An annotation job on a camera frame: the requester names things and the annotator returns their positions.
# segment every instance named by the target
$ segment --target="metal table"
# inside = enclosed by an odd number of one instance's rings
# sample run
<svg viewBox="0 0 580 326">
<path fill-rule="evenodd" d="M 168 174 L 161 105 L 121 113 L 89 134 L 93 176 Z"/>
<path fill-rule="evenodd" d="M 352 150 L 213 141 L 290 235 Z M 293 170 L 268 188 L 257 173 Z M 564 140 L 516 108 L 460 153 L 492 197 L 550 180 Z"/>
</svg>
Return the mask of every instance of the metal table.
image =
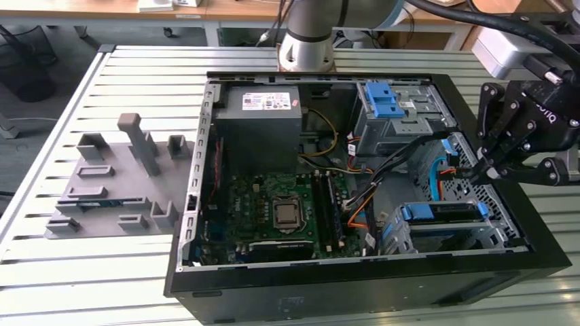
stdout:
<svg viewBox="0 0 580 326">
<path fill-rule="evenodd" d="M 338 71 L 450 75 L 472 109 L 482 82 L 493 81 L 465 52 L 336 52 Z M 80 155 L 82 132 L 126 142 L 117 117 L 137 112 L 157 141 L 192 139 L 206 71 L 272 71 L 276 55 L 260 48 L 117 46 L 98 53 L 0 219 L 0 323 L 2 325 L 196 325 L 162 297 L 170 236 L 44 240 L 44 226 Z M 525 186 L 574 264 L 472 306 L 304 319 L 316 325 L 577 325 L 580 322 L 580 187 Z"/>
</svg>

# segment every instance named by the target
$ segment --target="desk leg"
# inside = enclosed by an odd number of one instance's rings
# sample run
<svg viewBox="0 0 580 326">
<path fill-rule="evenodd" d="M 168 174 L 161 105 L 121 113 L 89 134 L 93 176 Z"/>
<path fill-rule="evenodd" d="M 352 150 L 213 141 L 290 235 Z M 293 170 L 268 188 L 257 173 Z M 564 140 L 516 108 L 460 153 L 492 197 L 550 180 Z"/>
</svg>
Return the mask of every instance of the desk leg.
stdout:
<svg viewBox="0 0 580 326">
<path fill-rule="evenodd" d="M 473 25 L 469 24 L 456 24 L 454 31 L 450 34 L 449 40 L 445 44 L 445 51 L 460 51 L 465 40 L 468 39 L 470 29 Z"/>
<path fill-rule="evenodd" d="M 218 43 L 218 22 L 202 22 L 202 28 L 205 30 L 205 39 L 208 42 L 208 46 L 220 46 Z"/>
<path fill-rule="evenodd" d="M 5 139 L 14 139 L 18 136 L 18 129 L 8 121 L 8 119 L 0 113 L 0 136 Z"/>
<path fill-rule="evenodd" d="M 86 26 L 74 26 L 74 31 L 81 39 L 84 39 L 86 36 L 89 36 L 86 34 Z"/>
</svg>

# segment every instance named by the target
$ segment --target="small circuit board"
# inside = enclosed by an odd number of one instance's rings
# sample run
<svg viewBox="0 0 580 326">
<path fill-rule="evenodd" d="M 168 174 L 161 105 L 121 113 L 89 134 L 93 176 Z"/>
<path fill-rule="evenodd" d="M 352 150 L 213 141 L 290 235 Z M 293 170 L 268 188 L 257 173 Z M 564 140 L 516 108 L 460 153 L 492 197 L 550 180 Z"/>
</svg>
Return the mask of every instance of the small circuit board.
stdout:
<svg viewBox="0 0 580 326">
<path fill-rule="evenodd" d="M 316 184 L 313 181 L 322 178 L 332 180 L 332 191 L 326 188 L 324 195 L 312 191 L 312 185 Z M 225 235 L 222 240 L 230 245 L 220 246 L 218 249 L 213 247 L 210 256 L 225 259 L 222 263 L 244 263 L 245 255 L 258 242 L 260 248 L 264 247 L 265 250 L 272 244 L 306 246 L 312 251 L 308 259 L 360 256 L 357 232 L 342 230 L 341 217 L 333 215 L 330 210 L 324 211 L 328 212 L 325 219 L 316 216 L 320 202 L 330 203 L 332 199 L 333 204 L 340 205 L 348 198 L 348 193 L 344 175 L 340 173 L 324 176 L 232 176 L 228 186 L 228 218 L 221 225 L 209 225 L 210 230 L 220 229 Z M 337 229 L 332 234 L 336 246 L 321 243 L 321 239 L 330 239 L 326 228 Z M 272 250 L 273 255 L 282 251 L 288 250 Z"/>
</svg>

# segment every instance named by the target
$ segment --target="wooden desk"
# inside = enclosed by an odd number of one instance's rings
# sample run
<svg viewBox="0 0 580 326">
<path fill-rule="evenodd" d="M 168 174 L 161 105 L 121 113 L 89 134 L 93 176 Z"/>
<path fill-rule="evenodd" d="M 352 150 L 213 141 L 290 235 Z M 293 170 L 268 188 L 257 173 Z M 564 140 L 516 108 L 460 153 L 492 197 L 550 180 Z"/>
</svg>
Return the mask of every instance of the wooden desk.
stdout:
<svg viewBox="0 0 580 326">
<path fill-rule="evenodd" d="M 208 41 L 217 40 L 218 35 L 210 32 L 220 28 L 269 28 L 278 12 L 277 1 L 270 0 L 209 0 L 206 2 L 204 25 L 210 25 L 205 30 Z M 472 26 L 446 20 L 422 10 L 413 12 L 414 31 L 418 33 L 450 33 L 445 44 L 445 50 L 460 50 Z M 409 20 L 404 20 L 396 26 L 376 31 L 409 31 Z"/>
<path fill-rule="evenodd" d="M 512 12 L 521 0 L 477 0 L 486 12 Z M 278 4 L 270 0 L 204 0 L 201 7 L 176 6 L 169 12 L 137 12 L 137 0 L 0 0 L 0 24 L 125 25 L 201 27 L 209 46 L 218 46 L 220 28 L 261 28 L 272 25 Z M 414 31 L 450 33 L 445 50 L 458 50 L 470 25 L 417 11 Z M 408 31 L 409 22 L 385 29 Z"/>
<path fill-rule="evenodd" d="M 276 19 L 278 4 L 270 0 L 209 0 L 205 19 L 209 20 L 269 20 Z M 418 10 L 413 13 L 417 24 L 457 24 Z"/>
<path fill-rule="evenodd" d="M 0 0 L 0 17 L 176 20 L 176 15 L 202 18 L 205 10 L 174 6 L 168 12 L 138 12 L 137 0 Z"/>
</svg>

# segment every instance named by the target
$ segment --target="green motherboard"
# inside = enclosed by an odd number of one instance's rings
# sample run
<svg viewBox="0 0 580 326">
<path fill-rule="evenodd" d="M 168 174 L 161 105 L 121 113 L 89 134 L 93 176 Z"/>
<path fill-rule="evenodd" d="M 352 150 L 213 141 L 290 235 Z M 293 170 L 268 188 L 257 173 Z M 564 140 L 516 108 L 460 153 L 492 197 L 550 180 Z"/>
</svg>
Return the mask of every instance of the green motherboard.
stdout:
<svg viewBox="0 0 580 326">
<path fill-rule="evenodd" d="M 320 242 L 321 229 L 317 223 L 321 222 L 316 216 L 317 198 L 312 191 L 312 180 L 316 177 L 313 174 L 232 176 L 228 184 L 228 219 L 224 230 L 226 242 L 305 240 L 313 242 L 312 258 L 358 256 L 357 232 L 346 230 L 346 233 L 341 234 L 344 246 L 340 248 L 329 249 Z M 334 202 L 340 204 L 349 193 L 344 175 L 336 173 L 325 178 L 330 178 L 333 184 L 328 196 L 332 195 Z M 229 263 L 234 259 L 233 250 L 228 249 Z"/>
</svg>

